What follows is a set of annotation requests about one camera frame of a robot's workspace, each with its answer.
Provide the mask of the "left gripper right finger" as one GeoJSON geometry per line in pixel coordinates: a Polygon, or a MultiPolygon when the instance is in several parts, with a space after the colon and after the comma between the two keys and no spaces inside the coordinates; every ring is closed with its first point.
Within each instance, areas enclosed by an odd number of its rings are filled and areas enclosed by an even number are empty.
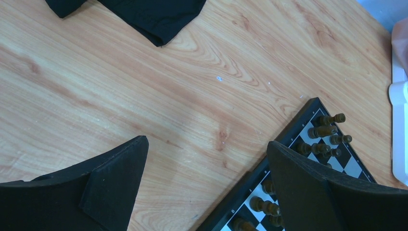
{"type": "Polygon", "coordinates": [[[407,230],[407,190],[351,177],[277,141],[267,156],[286,230],[407,230]]]}

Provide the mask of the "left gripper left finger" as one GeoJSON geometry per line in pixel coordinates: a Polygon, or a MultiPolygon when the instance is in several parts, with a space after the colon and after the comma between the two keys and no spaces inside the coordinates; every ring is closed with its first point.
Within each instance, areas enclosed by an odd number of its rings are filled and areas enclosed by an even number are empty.
{"type": "Polygon", "coordinates": [[[125,231],[149,142],[137,136],[114,149],[31,181],[0,185],[3,231],[125,231]]]}

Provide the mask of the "white clothes rack stand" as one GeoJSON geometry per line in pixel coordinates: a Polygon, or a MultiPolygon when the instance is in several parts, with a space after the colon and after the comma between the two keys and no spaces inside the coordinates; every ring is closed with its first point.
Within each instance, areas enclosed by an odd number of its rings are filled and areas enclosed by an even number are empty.
{"type": "Polygon", "coordinates": [[[392,105],[392,172],[408,184],[408,77],[392,53],[392,83],[388,90],[392,105]]]}

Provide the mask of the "black cloth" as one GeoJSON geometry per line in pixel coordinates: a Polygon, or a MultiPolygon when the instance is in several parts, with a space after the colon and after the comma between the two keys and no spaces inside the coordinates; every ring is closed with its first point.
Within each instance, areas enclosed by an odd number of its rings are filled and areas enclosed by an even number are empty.
{"type": "Polygon", "coordinates": [[[170,42],[197,17],[205,0],[100,0],[103,6],[144,35],[153,45],[170,42]]]}

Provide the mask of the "dark chess piece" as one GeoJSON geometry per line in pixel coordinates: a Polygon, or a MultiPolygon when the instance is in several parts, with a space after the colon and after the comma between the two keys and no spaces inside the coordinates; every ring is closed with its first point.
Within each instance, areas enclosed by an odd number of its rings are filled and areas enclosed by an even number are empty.
{"type": "Polygon", "coordinates": [[[335,116],[324,115],[319,118],[319,123],[322,126],[329,126],[332,123],[343,123],[346,121],[346,116],[343,113],[336,114],[335,116]]]}
{"type": "Polygon", "coordinates": [[[280,216],[281,211],[276,203],[271,201],[264,201],[262,198],[254,196],[250,200],[250,208],[255,212],[263,212],[266,215],[274,217],[280,216]]]}
{"type": "Polygon", "coordinates": [[[257,231],[255,226],[242,218],[237,218],[233,222],[233,230],[234,231],[257,231]]]}
{"type": "Polygon", "coordinates": [[[313,127],[308,130],[308,136],[311,139],[323,138],[331,136],[338,132],[338,128],[334,125],[313,127]]]}

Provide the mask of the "black white chessboard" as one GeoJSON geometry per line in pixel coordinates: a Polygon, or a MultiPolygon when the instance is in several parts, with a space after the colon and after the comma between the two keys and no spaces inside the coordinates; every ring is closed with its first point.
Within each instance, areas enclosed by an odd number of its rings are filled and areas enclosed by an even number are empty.
{"type": "MultiPolygon", "coordinates": [[[[319,98],[308,100],[276,141],[300,153],[308,159],[331,167],[354,178],[375,182],[354,149],[351,139],[344,135],[337,123],[345,121],[345,116],[337,114],[332,122],[334,136],[312,138],[309,130],[323,126],[323,119],[330,116],[319,98]]],[[[277,197],[265,192],[265,181],[271,178],[268,159],[264,157],[252,170],[246,172],[227,193],[210,215],[197,228],[199,231],[236,231],[234,222],[243,219],[258,231],[283,231],[285,228],[273,225],[271,217],[264,212],[256,212],[250,207],[250,201],[259,197],[263,201],[278,203],[277,197]]]]}

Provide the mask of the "pink shorts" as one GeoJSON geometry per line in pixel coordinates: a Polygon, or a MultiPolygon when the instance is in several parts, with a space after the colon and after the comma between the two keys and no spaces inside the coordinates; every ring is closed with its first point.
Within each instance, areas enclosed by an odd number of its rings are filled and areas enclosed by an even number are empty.
{"type": "Polygon", "coordinates": [[[398,21],[391,34],[393,51],[408,74],[408,18],[398,21]]]}

